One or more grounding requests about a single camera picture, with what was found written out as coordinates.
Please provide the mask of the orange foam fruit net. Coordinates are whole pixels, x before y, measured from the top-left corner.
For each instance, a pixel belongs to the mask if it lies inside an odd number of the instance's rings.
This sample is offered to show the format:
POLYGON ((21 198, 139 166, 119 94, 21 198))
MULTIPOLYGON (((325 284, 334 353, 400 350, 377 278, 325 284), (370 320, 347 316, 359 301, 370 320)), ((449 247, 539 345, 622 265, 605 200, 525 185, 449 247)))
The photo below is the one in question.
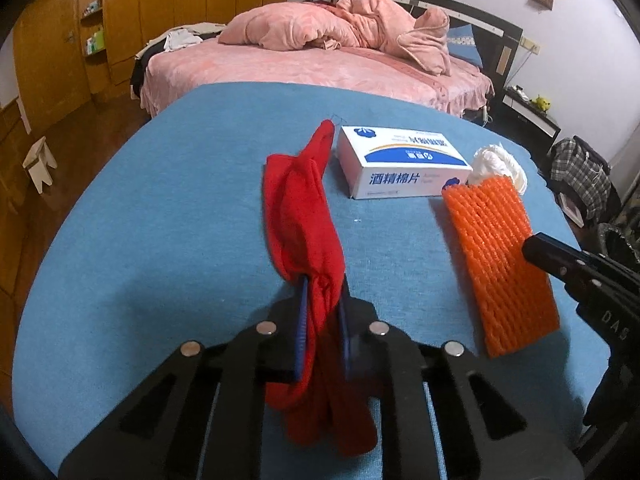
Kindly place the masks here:
POLYGON ((558 330, 548 274, 523 256, 533 231, 512 181, 491 177, 449 185, 442 198, 465 258, 488 356, 518 352, 558 330))

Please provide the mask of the white tissue ball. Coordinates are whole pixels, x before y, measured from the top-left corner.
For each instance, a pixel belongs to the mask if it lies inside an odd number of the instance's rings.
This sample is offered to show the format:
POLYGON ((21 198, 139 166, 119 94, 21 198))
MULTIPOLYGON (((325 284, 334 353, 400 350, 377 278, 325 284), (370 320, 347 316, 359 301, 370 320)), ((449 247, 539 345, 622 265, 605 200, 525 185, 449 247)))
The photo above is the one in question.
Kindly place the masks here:
POLYGON ((509 177, 518 194, 524 195, 527 190, 525 170, 501 144, 479 148, 474 154, 471 167, 469 184, 478 185, 491 177, 509 177))

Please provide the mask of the white blue cardboard box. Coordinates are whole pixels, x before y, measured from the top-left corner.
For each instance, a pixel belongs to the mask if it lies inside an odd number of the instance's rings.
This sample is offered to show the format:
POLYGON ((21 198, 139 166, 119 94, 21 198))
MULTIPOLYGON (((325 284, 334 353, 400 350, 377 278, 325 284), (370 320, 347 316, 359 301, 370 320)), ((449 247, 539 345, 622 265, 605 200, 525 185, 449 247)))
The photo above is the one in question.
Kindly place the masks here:
POLYGON ((343 126, 336 154, 354 200, 439 196, 472 166, 441 133, 343 126))

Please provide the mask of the red knit glove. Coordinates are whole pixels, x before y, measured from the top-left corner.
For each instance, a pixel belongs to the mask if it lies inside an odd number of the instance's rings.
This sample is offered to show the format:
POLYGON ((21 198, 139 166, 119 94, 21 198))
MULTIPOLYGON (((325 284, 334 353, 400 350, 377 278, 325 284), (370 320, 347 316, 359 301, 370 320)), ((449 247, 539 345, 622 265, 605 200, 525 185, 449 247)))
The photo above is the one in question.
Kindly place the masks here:
POLYGON ((281 415, 288 438, 300 446, 323 440, 354 457, 372 451, 378 432, 360 385, 345 377, 338 300, 345 260, 322 178, 335 127, 325 120, 298 155, 268 156, 262 179, 266 241, 285 281, 308 281, 302 376, 272 382, 266 401, 281 415))

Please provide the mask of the black lined trash bin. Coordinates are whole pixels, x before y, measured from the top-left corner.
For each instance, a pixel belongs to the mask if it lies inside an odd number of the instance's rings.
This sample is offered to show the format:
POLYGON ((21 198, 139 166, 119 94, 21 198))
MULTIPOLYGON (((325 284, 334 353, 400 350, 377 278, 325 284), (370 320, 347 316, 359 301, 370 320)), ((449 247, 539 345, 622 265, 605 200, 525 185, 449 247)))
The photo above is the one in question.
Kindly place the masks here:
POLYGON ((639 209, 621 212, 612 222, 599 223, 596 229, 600 254, 639 271, 639 209))

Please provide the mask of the plaid bag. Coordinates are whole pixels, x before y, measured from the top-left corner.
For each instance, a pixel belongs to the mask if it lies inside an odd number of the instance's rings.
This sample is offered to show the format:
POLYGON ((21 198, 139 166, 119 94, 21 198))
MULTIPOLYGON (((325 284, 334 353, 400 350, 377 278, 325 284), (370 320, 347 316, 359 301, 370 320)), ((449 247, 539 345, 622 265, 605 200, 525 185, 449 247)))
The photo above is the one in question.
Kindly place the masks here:
POLYGON ((620 209, 611 168, 579 136, 554 144, 550 152, 548 187, 567 198, 587 225, 608 221, 620 209))

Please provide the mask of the yellow plush toy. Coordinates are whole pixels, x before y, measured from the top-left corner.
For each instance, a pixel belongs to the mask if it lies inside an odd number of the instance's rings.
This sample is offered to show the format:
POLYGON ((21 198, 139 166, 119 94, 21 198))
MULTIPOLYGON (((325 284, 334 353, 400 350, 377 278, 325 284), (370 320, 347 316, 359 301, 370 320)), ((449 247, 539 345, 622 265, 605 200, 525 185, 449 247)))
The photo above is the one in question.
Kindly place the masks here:
POLYGON ((540 110, 541 113, 544 114, 546 114, 551 107, 551 102, 544 96, 536 96, 536 98, 532 99, 530 102, 537 110, 540 110))

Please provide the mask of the blue table cloth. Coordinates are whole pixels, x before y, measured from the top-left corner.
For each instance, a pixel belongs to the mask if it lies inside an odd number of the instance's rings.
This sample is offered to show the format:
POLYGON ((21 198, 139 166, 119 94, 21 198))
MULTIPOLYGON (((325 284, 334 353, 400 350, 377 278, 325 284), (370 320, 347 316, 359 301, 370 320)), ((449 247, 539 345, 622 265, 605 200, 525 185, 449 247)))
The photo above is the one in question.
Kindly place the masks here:
MULTIPOLYGON (((467 160, 493 132, 432 108, 299 84, 208 84, 148 122, 96 176, 41 263, 13 360, 14 417, 55 474, 66 455, 183 341, 230 340, 290 290, 262 228, 262 168, 323 119, 440 132, 467 160)), ((436 198, 351 200, 333 154, 323 178, 352 294, 414 340, 484 353, 464 255, 436 198)), ((571 445, 608 365, 606 344, 552 280, 561 330, 490 361, 530 422, 571 445)), ((381 449, 352 460, 296 448, 267 411, 263 479, 381 479, 381 449)))

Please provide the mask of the blue pillow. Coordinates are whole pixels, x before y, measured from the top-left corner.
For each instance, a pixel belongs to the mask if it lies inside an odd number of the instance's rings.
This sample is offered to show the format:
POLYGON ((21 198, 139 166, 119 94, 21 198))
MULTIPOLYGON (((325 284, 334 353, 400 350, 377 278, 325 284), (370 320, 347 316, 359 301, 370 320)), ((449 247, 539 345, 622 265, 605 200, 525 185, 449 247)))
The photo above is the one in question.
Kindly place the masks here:
POLYGON ((447 35, 448 52, 454 58, 483 67, 480 51, 477 50, 473 27, 470 24, 450 28, 447 35))

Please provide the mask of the wooden sideboard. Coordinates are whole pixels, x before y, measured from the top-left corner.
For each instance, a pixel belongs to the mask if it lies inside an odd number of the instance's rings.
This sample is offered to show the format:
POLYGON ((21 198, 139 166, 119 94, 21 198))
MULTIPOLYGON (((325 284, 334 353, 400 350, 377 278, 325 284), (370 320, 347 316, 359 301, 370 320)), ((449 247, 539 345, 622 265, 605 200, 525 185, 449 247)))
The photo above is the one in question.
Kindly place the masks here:
POLYGON ((23 160, 30 148, 17 99, 1 109, 1 289, 14 295, 26 220, 23 210, 30 177, 23 160))

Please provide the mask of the pink crumpled duvet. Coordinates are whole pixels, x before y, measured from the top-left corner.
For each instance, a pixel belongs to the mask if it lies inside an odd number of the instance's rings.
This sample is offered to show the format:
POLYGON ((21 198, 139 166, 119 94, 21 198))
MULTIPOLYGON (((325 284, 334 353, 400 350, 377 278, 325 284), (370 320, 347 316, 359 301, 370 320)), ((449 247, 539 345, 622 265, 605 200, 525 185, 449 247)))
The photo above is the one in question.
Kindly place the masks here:
POLYGON ((394 0, 279 2, 232 18, 219 41, 280 52, 371 49, 415 62, 429 75, 448 76, 449 24, 448 14, 438 6, 414 18, 394 0))

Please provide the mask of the pink bed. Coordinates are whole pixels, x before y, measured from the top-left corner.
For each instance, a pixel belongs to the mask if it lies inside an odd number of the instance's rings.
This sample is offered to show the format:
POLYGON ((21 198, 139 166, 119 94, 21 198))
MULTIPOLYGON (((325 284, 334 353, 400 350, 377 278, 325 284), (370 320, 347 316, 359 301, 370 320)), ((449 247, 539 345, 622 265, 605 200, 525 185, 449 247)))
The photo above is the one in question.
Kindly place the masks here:
POLYGON ((310 84, 386 96, 454 116, 480 110, 495 95, 491 79, 455 58, 449 76, 425 73, 416 63, 371 49, 271 51, 209 39, 153 55, 140 89, 140 105, 155 116, 203 84, 280 82, 310 84))

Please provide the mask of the clothes pile on bed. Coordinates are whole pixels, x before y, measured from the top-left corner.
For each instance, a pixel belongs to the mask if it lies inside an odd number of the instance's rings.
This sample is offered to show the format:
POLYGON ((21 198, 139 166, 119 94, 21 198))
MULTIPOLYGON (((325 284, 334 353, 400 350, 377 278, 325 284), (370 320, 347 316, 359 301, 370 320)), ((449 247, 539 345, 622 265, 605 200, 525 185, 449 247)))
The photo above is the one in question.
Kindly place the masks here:
POLYGON ((209 22, 181 25, 149 40, 134 56, 134 69, 129 81, 131 99, 140 99, 145 71, 154 55, 196 46, 207 39, 219 36, 226 27, 226 24, 209 22))

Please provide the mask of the wooden wardrobe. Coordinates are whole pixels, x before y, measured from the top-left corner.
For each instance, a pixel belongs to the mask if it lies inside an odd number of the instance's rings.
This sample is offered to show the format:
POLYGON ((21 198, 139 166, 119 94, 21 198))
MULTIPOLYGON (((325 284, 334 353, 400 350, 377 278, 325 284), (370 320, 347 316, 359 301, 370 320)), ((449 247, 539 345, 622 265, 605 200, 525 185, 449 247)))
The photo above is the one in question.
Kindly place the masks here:
POLYGON ((26 122, 43 131, 128 81, 134 56, 177 25, 227 23, 283 0, 30 0, 12 27, 26 122))

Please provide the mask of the wall power socket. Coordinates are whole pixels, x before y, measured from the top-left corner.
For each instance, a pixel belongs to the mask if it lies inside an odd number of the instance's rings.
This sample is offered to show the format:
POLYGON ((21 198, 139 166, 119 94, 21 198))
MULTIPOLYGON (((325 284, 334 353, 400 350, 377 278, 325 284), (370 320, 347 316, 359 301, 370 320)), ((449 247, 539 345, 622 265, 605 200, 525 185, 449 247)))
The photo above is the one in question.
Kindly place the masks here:
POLYGON ((523 49, 529 51, 530 53, 533 53, 534 55, 538 55, 541 49, 541 46, 539 44, 536 44, 534 40, 531 40, 526 37, 522 37, 520 39, 520 46, 523 49))

